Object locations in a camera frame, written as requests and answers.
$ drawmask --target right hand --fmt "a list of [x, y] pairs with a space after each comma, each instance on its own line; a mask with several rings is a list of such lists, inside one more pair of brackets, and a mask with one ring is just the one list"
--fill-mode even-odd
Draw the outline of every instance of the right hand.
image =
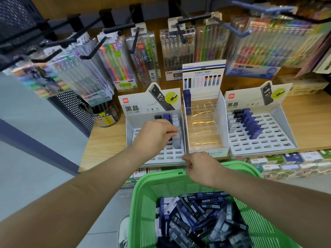
[[182, 156], [186, 160], [186, 174], [196, 183], [215, 188], [217, 181], [222, 179], [226, 168], [217, 162], [207, 152], [194, 152]]

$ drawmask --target forearm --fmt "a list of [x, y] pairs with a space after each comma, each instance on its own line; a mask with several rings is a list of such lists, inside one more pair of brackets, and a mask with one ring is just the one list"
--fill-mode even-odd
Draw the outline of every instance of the forearm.
[[129, 147], [60, 185], [0, 223], [0, 247], [76, 247], [145, 162]]
[[329, 247], [331, 195], [221, 169], [215, 187], [241, 200], [303, 247]]

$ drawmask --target gray floor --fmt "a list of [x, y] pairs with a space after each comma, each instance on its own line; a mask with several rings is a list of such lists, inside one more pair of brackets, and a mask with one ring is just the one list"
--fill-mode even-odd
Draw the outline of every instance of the gray floor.
[[[46, 100], [1, 73], [0, 104], [1, 119], [80, 164], [87, 138]], [[71, 177], [0, 142], [0, 221]], [[331, 193], [331, 175], [285, 182]], [[132, 189], [120, 190], [78, 247], [115, 247], [119, 222], [130, 211], [131, 197]]]

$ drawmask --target deli logo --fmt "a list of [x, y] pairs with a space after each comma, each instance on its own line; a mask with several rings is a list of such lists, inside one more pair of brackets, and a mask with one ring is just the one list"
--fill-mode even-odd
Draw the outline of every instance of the deli logo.
[[138, 48], [138, 49], [145, 49], [143, 43], [137, 43], [137, 48]]

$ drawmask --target wooden shelf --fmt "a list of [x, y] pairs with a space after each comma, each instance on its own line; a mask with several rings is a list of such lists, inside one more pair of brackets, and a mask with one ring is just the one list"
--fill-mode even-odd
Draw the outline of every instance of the wooden shelf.
[[[312, 95], [287, 97], [282, 107], [298, 144], [296, 151], [331, 148], [331, 96], [320, 91]], [[96, 166], [125, 147], [126, 123], [122, 114], [116, 125], [109, 128], [94, 126], [78, 171]]]

